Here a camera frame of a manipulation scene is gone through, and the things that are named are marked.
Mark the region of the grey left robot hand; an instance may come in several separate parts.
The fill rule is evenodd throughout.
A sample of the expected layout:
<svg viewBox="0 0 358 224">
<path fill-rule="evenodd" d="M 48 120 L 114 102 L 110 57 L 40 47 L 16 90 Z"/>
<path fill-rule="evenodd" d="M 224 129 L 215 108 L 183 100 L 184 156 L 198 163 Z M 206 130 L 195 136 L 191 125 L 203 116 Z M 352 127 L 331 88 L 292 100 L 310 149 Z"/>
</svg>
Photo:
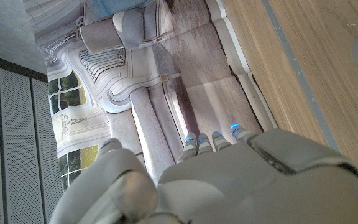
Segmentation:
<svg viewBox="0 0 358 224">
<path fill-rule="evenodd" d="M 358 167 L 334 149 L 273 129 L 189 134 L 180 161 L 152 180 L 108 139 L 66 189 L 51 223 L 358 223 Z"/>
</svg>

